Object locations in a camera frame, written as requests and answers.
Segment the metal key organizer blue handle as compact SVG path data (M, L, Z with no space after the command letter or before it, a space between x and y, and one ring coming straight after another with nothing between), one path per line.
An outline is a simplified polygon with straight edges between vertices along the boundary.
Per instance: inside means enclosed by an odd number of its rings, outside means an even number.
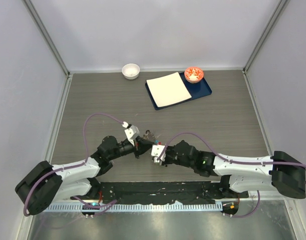
M158 140L158 137L155 136L154 132L153 131L150 131L150 130L146 130L145 133L143 134L143 138L144 139L147 139L149 141L152 141L154 142L155 144L155 141L159 141Z

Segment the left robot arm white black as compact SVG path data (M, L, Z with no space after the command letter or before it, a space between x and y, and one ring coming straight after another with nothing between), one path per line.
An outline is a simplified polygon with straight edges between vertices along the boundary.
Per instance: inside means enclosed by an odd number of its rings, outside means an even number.
M114 136L106 136L86 160L63 165L51 165L48 161L38 163L15 187L24 204L24 215L37 215L52 202L74 196L95 199L99 193L95 178L112 168L112 160L128 154L138 158L154 144L154 140L140 136L121 142Z

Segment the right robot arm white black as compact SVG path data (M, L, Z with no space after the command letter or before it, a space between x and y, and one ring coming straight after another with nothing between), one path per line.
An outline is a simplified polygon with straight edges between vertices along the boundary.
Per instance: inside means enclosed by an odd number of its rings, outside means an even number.
M219 176L219 193L231 197L245 191L277 191L304 199L305 168L283 151L263 157L235 157L197 150L182 140L174 146L154 146L151 155L160 165L175 164L204 177Z

